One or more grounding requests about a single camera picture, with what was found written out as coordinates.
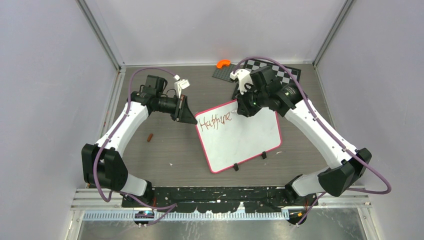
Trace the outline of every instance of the table surface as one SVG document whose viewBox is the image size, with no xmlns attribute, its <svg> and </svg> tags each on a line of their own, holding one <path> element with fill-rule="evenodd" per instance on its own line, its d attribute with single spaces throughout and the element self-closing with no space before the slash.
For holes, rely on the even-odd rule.
<svg viewBox="0 0 424 240">
<path fill-rule="evenodd" d="M 320 83 L 311 64 L 293 64 L 301 69 L 300 84 L 319 113 L 329 121 Z M 138 68 L 127 68 L 115 118 L 127 100 L 130 76 Z M 167 69 L 190 81 L 183 90 L 188 106 L 195 115 L 231 100 L 235 84 L 213 78 L 215 66 L 172 66 Z M 147 75 L 164 77 L 173 88 L 173 78 L 158 70 L 137 74 L 131 91 L 139 89 Z M 167 113 L 153 112 L 138 128 L 123 154 L 128 172 L 152 182 L 155 187 L 208 186 L 283 186 L 299 174 L 309 174 L 326 166 L 314 145 L 286 119 L 279 117 L 282 145 L 267 153 L 267 158 L 254 158 L 239 165 L 239 171 L 228 169 L 211 173 L 195 125 L 174 122 Z"/>
</svg>

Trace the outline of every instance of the orange curved tube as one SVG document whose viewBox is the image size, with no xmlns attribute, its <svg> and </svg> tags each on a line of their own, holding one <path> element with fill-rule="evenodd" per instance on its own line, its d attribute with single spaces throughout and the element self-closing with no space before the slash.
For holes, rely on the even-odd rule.
<svg viewBox="0 0 424 240">
<path fill-rule="evenodd" d="M 219 68 L 219 69 L 222 69 L 223 66 L 227 66 L 228 67 L 230 65 L 230 63 L 231 63 L 230 60 L 228 60 L 228 59 L 222 59 L 221 61 L 219 61 L 216 64 L 216 67 Z"/>
</svg>

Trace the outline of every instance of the gray wall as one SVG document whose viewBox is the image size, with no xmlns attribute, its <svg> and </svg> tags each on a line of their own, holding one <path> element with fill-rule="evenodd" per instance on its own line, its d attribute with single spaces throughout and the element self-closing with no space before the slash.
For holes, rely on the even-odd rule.
<svg viewBox="0 0 424 240">
<path fill-rule="evenodd" d="M 0 239 L 64 239 L 115 69 L 75 1 L 0 3 Z"/>
<path fill-rule="evenodd" d="M 343 0 L 87 0 L 127 65 L 312 62 Z"/>
<path fill-rule="evenodd" d="M 424 3 L 357 0 L 318 69 L 336 128 L 393 186 L 371 196 L 386 239 L 423 239 Z M 368 171 L 368 189 L 384 184 Z"/>
</svg>

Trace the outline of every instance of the checkerboard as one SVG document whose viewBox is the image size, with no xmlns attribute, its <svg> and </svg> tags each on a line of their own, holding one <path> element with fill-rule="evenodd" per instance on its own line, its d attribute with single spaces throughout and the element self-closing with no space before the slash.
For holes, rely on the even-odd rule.
<svg viewBox="0 0 424 240">
<path fill-rule="evenodd" d="M 288 84 L 293 82 L 290 79 L 290 76 L 286 72 L 284 72 L 284 70 L 281 67 L 275 65 L 272 62 L 262 61 L 259 59 L 250 59 L 244 63 L 243 68 L 251 72 L 265 66 L 272 66 L 272 70 L 274 70 L 276 77 L 280 79 L 280 81 L 282 81 L 283 83 Z M 297 81 L 300 81 L 301 79 L 300 69 L 289 67 L 289 66 L 286 66 L 286 68 L 288 68 L 288 70 L 297 78 Z"/>
</svg>

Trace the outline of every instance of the red handwriting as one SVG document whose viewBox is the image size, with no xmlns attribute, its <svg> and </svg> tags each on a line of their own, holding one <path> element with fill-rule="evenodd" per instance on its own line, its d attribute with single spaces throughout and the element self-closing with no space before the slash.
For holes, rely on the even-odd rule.
<svg viewBox="0 0 424 240">
<path fill-rule="evenodd" d="M 202 121 L 200 121 L 200 119 L 198 121 L 200 123 L 201 131 L 203 132 L 203 127 L 205 127 L 206 130 L 209 130 L 209 129 L 218 130 L 218 128 L 220 127 L 220 124 L 225 125 L 226 121 L 231 121 L 230 114 L 231 112 L 227 112 L 226 114 L 220 117 L 217 117 L 218 115 L 215 114 L 211 116 L 210 120 L 206 120 L 206 117 L 204 116 L 203 123 Z"/>
</svg>

